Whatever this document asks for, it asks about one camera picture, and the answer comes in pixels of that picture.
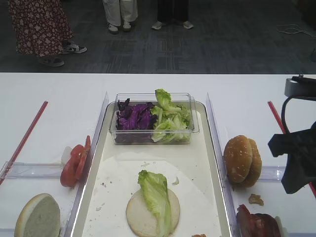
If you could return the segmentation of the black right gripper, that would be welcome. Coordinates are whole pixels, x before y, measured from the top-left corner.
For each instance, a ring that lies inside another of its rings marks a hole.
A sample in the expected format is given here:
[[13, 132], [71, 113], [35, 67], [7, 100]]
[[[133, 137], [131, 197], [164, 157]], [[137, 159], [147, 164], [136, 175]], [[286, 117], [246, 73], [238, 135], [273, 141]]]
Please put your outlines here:
[[274, 134], [268, 146], [273, 157], [288, 154], [282, 185], [287, 194], [294, 194], [310, 185], [316, 194], [316, 128]]

